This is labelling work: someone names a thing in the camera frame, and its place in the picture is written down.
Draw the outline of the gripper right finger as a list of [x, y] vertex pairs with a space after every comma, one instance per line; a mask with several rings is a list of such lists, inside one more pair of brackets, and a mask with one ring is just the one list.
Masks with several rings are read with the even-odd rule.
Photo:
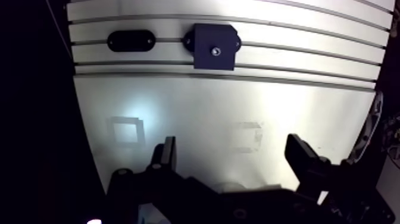
[[[315, 202], [314, 223], [394, 223], [395, 214], [359, 165], [342, 160], [332, 164], [296, 134], [289, 134], [285, 159], [299, 180], [296, 192]], [[322, 192], [327, 195], [321, 204]]]

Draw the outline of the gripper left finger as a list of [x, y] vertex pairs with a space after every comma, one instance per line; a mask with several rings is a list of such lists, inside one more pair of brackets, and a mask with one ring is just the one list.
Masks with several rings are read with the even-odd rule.
[[139, 207], [152, 204], [171, 223], [223, 223], [218, 194], [176, 172], [176, 138], [166, 137], [145, 171], [112, 173], [105, 198], [106, 223], [140, 223]]

